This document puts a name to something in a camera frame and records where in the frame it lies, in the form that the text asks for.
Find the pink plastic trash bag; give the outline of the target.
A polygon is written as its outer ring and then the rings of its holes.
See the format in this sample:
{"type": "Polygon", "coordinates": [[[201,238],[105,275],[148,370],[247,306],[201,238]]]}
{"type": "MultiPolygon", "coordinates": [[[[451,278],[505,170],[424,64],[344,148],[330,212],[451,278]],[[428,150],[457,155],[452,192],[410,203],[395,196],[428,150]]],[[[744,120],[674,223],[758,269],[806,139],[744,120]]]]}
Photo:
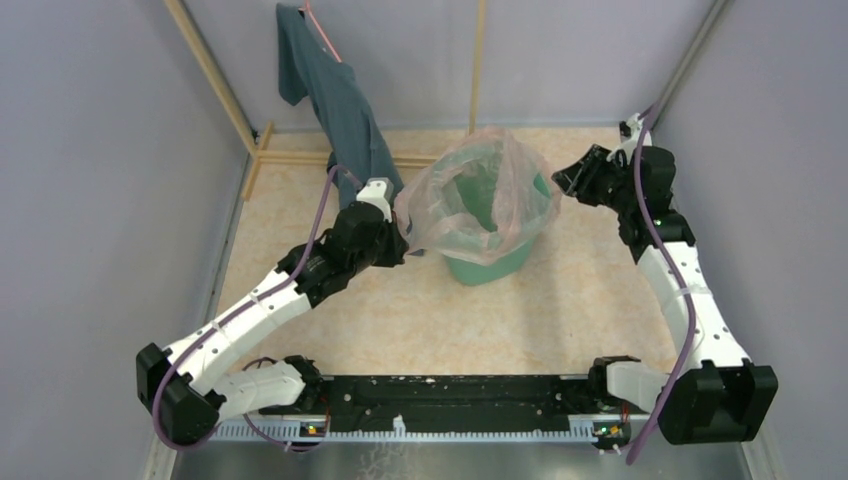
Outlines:
{"type": "Polygon", "coordinates": [[[503,127],[449,147],[397,195],[394,211],[412,250],[491,265],[534,240],[559,215],[550,163],[503,127]]]}

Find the green plastic trash bin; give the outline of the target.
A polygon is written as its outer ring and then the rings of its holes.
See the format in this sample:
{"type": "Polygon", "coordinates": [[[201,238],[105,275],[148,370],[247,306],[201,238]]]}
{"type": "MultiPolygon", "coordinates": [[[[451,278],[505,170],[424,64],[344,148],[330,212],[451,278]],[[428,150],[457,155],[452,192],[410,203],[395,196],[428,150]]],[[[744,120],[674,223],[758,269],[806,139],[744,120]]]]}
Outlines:
{"type": "Polygon", "coordinates": [[[445,187],[449,231],[440,252],[463,285],[517,272],[558,215],[545,170],[506,160],[469,162],[445,187]]]}

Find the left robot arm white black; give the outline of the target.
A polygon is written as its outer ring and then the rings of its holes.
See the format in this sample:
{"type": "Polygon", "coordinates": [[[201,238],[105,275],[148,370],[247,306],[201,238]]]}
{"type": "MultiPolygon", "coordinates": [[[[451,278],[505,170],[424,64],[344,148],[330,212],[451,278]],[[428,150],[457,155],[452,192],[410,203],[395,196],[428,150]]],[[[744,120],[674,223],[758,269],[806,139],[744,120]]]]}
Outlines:
{"type": "Polygon", "coordinates": [[[298,414],[314,410],[323,380],[304,356],[236,373],[231,366],[279,327],[346,289],[365,269],[402,264],[407,249],[385,200],[356,200],[319,239],[293,248],[224,314],[166,347],[143,347],[135,358],[137,395],[159,439],[187,450],[233,417],[269,407],[291,407],[298,414]]]}

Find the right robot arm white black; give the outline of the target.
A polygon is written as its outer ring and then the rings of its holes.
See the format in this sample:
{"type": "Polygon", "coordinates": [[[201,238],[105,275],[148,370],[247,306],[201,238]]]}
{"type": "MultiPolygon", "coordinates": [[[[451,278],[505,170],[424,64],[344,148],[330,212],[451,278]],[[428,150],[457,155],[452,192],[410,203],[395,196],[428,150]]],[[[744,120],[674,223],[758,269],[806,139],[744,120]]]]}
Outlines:
{"type": "Polygon", "coordinates": [[[631,356],[599,357],[586,385],[589,404],[612,412],[624,401],[657,413],[673,445],[749,442],[777,390],[772,367],[757,365],[738,343],[702,273],[696,240],[672,206],[673,154],[647,146],[639,163],[625,151],[593,145],[553,182],[579,203],[617,215],[619,235],[647,279],[683,359],[663,373],[631,356]]]}

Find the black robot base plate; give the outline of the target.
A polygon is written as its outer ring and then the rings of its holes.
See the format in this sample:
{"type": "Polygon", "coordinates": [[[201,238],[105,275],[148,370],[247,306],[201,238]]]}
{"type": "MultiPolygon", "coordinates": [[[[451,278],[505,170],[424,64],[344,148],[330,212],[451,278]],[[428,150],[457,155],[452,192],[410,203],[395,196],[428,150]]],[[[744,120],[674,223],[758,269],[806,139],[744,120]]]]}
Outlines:
{"type": "Polygon", "coordinates": [[[333,433],[386,431],[396,417],[412,433],[523,433],[566,431],[576,415],[620,420],[622,409],[639,410],[569,375],[337,375],[306,395],[259,412],[328,418],[333,433]]]}

